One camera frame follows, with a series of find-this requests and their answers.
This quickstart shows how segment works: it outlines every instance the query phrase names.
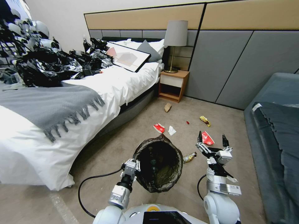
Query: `red candy wrapper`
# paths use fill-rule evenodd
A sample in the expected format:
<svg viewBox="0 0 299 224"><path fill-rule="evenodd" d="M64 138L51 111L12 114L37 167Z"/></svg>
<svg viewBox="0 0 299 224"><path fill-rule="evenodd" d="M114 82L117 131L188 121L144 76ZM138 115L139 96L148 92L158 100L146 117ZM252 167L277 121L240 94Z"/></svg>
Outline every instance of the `red candy wrapper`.
<svg viewBox="0 0 299 224"><path fill-rule="evenodd" d="M202 141L207 145L213 145L215 143L214 140L206 131L202 132Z"/></svg>
<svg viewBox="0 0 299 224"><path fill-rule="evenodd" d="M162 126L161 124L157 123L155 125L153 125L154 129L157 130L157 132L159 132L160 134L162 134L165 131L164 126Z"/></svg>

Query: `nightstand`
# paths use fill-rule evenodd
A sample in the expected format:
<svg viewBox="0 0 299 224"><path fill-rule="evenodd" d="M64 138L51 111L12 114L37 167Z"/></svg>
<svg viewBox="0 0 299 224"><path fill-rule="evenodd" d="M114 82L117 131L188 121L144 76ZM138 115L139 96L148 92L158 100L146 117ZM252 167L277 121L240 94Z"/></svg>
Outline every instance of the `nightstand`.
<svg viewBox="0 0 299 224"><path fill-rule="evenodd" d="M177 103L180 102L184 95L188 77L188 71L179 70L177 73L162 71L160 74L159 97Z"/></svg>

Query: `gray blanket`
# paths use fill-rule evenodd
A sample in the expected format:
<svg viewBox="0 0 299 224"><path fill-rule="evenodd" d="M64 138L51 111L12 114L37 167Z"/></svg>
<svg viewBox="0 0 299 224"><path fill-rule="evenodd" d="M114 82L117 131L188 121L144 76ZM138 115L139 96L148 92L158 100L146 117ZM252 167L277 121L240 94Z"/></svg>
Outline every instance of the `gray blanket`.
<svg viewBox="0 0 299 224"><path fill-rule="evenodd" d="M1 106L41 128L51 142L55 141L52 130L61 137L59 127L68 132L65 122L77 125L80 123L77 114L86 120L89 117L87 105L98 110L96 104L103 106L105 103L96 91L85 86L32 87L0 92Z"/></svg>

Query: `nightstand drawer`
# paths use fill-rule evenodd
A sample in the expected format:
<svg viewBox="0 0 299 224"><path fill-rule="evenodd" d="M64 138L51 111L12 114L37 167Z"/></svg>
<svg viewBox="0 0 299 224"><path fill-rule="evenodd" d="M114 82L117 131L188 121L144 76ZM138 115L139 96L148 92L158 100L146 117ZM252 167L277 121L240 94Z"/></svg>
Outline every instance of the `nightstand drawer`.
<svg viewBox="0 0 299 224"><path fill-rule="evenodd" d="M182 87L183 79L161 74L160 83L170 86Z"/></svg>

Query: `floor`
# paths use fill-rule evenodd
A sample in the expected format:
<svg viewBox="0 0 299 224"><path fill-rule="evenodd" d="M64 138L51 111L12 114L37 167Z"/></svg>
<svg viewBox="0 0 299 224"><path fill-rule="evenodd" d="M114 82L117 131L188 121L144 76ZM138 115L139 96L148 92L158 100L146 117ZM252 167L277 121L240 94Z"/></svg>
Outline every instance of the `floor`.
<svg viewBox="0 0 299 224"><path fill-rule="evenodd" d="M130 122L96 140L84 149L75 160L71 174L76 184L59 192L51 192L44 186L0 185L1 223L92 223L78 203L77 190L80 182L93 175L117 170L130 158L140 142L154 138L159 133L152 127L155 123L165 126L165 135L181 150L183 155L199 152L195 147L198 133L206 130L214 146L222 148L222 133L230 142L233 160L226 170L238 179L242 195L232 197L241 213L242 223L266 223L261 196L254 169L251 149L247 138L243 112L240 110L183 97L164 112L170 101L155 98ZM211 122L207 127L199 117L204 115ZM173 136L167 132L169 125L177 131ZM198 156L184 164L182 175L176 185L165 193L149 193L137 182L133 184L128 207L142 203L159 203L187 212L209 222L203 203L197 193L197 182L205 174L207 163ZM119 174L89 180L81 190L82 202L93 214L105 208L113 186L120 180ZM206 193L205 180L200 184L202 195Z"/></svg>

